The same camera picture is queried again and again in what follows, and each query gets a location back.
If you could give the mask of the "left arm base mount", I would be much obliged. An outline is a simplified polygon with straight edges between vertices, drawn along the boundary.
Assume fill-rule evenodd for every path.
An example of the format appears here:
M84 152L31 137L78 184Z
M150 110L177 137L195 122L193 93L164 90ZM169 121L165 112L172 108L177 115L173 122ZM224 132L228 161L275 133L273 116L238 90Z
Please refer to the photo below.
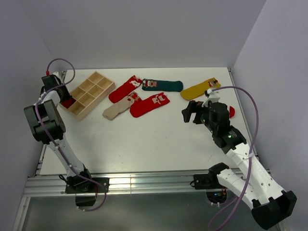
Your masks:
M93 178L92 181L98 184L84 180L78 176L73 178L69 177L69 179L66 180L65 193L75 195L75 204L79 209L94 211L101 207L106 200L110 179L106 177ZM103 201L98 204L97 207L94 207L99 193L104 193Z

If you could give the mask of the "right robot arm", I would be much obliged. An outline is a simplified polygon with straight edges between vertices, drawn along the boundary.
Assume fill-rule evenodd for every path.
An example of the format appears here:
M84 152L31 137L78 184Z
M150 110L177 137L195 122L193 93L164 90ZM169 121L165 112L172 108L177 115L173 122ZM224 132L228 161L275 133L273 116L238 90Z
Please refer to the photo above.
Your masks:
M256 223L269 230L292 214L296 195L286 191L265 170L242 133L231 125L229 111L224 103L189 101L182 110L185 123L195 114L193 123L203 124L211 132L215 145L232 160L246 179L233 173L225 163L209 168L207 174L195 174L191 186L197 190L227 188L251 209Z

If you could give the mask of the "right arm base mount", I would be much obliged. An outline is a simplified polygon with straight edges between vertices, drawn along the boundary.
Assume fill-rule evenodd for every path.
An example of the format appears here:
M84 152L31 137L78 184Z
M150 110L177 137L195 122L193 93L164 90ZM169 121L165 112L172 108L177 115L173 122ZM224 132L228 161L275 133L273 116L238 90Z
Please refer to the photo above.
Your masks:
M227 189L208 174L195 174L190 186L195 190L205 190L206 197L211 205L220 206L227 201Z

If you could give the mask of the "wooden compartment tray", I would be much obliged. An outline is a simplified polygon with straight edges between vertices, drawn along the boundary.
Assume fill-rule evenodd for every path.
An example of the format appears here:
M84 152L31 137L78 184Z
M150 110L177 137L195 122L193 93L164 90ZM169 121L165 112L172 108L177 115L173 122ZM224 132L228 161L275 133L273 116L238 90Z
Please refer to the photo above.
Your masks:
M95 71L70 92L75 101L70 108L59 106L81 121L115 88L115 82Z

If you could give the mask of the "red sock with santa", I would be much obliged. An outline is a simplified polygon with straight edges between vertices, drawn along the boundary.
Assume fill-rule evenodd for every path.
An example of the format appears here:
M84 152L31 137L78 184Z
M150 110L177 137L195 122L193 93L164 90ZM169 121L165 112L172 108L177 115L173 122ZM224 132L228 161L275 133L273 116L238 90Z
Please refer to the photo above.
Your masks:
M61 105L62 105L64 108L68 109L68 108L70 108L70 107L73 105L74 102L75 102L74 99L73 99L73 98L70 98L69 100L66 100L66 101L61 102Z

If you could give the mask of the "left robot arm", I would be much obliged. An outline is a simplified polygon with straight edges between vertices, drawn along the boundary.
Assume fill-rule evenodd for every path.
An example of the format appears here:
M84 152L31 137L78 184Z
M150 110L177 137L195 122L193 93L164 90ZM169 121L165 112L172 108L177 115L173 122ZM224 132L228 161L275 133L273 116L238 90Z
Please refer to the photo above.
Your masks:
M65 136L66 127L57 110L59 103L71 100L66 86L54 74L42 77L44 86L39 103L24 108L24 114L36 141L47 145L65 167L67 177L59 175L69 189L86 193L93 189L94 180L77 158Z

